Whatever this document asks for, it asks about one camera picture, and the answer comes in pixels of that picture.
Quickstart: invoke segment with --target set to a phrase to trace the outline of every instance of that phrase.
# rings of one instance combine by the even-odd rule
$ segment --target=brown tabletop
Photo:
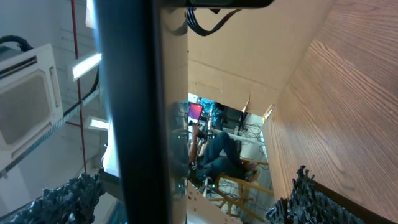
[[[284,88],[264,136],[275,197],[300,165],[398,221],[398,3],[337,0]]]

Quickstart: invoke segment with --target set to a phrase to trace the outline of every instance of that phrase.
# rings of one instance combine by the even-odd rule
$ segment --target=red pipe
[[[79,124],[75,124],[75,123],[72,123],[72,122],[69,122],[69,121],[67,121],[66,123],[67,123],[67,124],[70,124],[70,125],[74,125],[74,126],[76,126],[76,127],[79,127],[79,128],[80,128],[80,125],[79,125]]]
[[[75,0],[70,0],[70,4],[72,7],[72,24],[73,24],[73,43],[75,44],[75,58],[76,60],[79,58],[78,47],[77,47],[77,31],[76,31],[76,17],[75,17]],[[77,90],[79,95],[79,102],[81,102],[81,93],[80,93],[80,79],[77,80]],[[83,131],[83,112],[80,107],[80,134],[81,134],[81,145],[83,149],[83,165],[85,167],[85,172],[87,172],[86,168],[86,150],[85,150],[85,135]]]

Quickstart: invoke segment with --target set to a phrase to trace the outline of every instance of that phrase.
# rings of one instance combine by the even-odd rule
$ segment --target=seated person
[[[224,131],[209,142],[204,155],[196,160],[199,127],[200,124],[198,123],[194,124],[192,127],[192,142],[189,148],[189,163],[192,164],[196,162],[195,178],[198,181],[203,181],[206,177],[211,177],[212,181],[214,181],[217,176],[222,173],[250,182],[258,177],[259,171],[255,169],[257,164],[248,164],[248,166],[245,167],[240,160],[234,141],[230,138],[228,133]],[[220,157],[220,152],[223,149],[226,157]]]

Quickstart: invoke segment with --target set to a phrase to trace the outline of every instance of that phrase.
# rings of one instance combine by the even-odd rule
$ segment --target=person's arm
[[[189,163],[195,162],[195,159],[197,157],[197,151],[198,151],[198,133],[199,133],[199,128],[200,124],[196,123],[192,126],[192,141],[191,145],[189,147]]]

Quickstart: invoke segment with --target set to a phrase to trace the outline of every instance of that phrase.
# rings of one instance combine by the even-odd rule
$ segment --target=dark pants
[[[220,157],[223,149],[226,157]],[[214,181],[222,173],[244,180],[244,166],[234,141],[226,132],[219,133],[208,144],[200,165],[202,168],[197,170],[197,178],[200,180],[211,177]]]

